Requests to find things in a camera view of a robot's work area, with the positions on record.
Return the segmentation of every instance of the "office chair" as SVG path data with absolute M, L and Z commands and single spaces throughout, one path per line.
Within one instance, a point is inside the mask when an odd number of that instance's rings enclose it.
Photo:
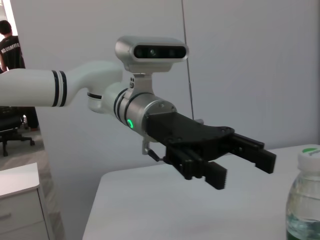
M 22 114 L 17 107 L 0 106 L 0 143 L 2 143 L 4 157 L 8 156 L 8 141 L 30 141 L 31 146 L 35 145 L 31 137 L 18 134 L 18 128 L 22 124 Z

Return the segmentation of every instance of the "robotic arm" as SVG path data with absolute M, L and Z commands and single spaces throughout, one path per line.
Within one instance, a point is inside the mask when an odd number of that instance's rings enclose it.
M 274 170 L 276 155 L 264 144 L 238 135 L 226 127 L 206 126 L 177 112 L 171 103 L 153 93 L 152 74 L 168 72 L 182 62 L 188 47 L 173 38 L 123 36 L 115 54 L 133 73 L 129 85 L 122 82 L 122 68 L 96 61 L 68 72 L 14 69 L 0 76 L 0 105 L 19 107 L 64 107 L 76 93 L 88 89 L 88 107 L 111 114 L 143 137 L 142 154 L 173 165 L 187 180 L 202 178 L 223 189 L 227 170 L 215 160 L 227 153 L 246 159 L 264 172 Z M 164 158 L 150 149 L 150 142 L 166 146 Z

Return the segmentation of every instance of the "white cabinet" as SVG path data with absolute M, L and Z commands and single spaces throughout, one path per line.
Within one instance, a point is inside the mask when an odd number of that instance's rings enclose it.
M 0 235 L 1 240 L 49 240 L 45 222 L 39 222 L 24 228 Z
M 54 240 L 36 163 L 0 171 L 0 240 Z

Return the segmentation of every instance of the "bottle cap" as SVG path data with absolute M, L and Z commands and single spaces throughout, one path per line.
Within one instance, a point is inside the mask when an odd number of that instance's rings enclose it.
M 320 145 L 306 146 L 300 151 L 298 168 L 305 172 L 320 172 Z

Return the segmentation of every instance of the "person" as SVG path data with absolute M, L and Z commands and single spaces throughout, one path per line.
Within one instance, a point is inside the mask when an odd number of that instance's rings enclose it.
M 7 20 L 0 21 L 0 34 L 4 36 L 4 39 L 0 42 L 2 72 L 6 72 L 8 69 L 25 69 L 19 38 L 18 36 L 13 36 L 11 25 Z M 39 122 L 36 109 L 34 107 L 23 107 L 21 109 L 23 109 L 31 130 L 37 130 Z

